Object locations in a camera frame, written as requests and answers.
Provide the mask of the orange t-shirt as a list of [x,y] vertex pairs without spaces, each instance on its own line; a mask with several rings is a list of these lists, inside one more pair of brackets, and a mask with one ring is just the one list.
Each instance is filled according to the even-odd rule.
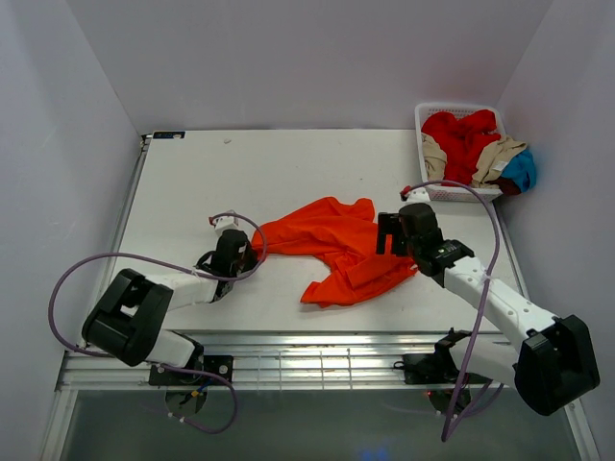
[[312,282],[300,300],[321,308],[363,303],[396,288],[418,273],[410,257],[378,255],[378,226],[371,200],[344,205],[324,197],[255,231],[252,248],[258,253],[311,256],[330,274]]

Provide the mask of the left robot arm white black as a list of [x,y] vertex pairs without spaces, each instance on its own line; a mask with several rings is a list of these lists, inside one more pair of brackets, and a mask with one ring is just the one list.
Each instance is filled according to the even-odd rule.
[[228,228],[217,235],[216,248],[186,274],[145,276],[129,268],[117,273],[86,318],[83,338],[128,366],[163,363],[180,382],[197,381],[204,371],[199,344],[164,329],[166,314],[221,300],[232,291],[233,279],[258,262],[244,231]]

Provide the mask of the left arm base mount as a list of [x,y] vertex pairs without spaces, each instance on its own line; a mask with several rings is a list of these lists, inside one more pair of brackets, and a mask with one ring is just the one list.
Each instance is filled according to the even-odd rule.
[[[217,376],[221,376],[231,382],[233,380],[234,357],[232,355],[200,355],[197,358],[192,358],[185,366],[189,370],[197,370],[207,372]],[[175,387],[199,387],[206,385],[220,385],[217,379],[212,379],[207,376],[182,374],[173,371],[159,369],[157,366],[152,366],[148,377],[148,384],[151,386],[175,386]]]

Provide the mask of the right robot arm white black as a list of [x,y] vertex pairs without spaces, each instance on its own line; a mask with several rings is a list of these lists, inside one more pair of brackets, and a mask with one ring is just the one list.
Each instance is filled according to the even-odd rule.
[[515,389],[542,416],[600,385],[588,326],[576,315],[556,316],[489,276],[469,247],[443,237],[428,204],[380,214],[376,252],[411,257],[421,274],[481,312],[508,342],[502,346],[450,329],[433,352],[404,357],[407,382],[481,376]]

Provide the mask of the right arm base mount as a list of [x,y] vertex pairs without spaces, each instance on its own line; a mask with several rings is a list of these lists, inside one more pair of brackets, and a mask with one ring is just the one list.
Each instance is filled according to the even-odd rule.
[[455,364],[450,349],[470,336],[468,330],[451,328],[435,343],[433,352],[403,354],[392,368],[404,372],[405,384],[455,384],[459,366]]

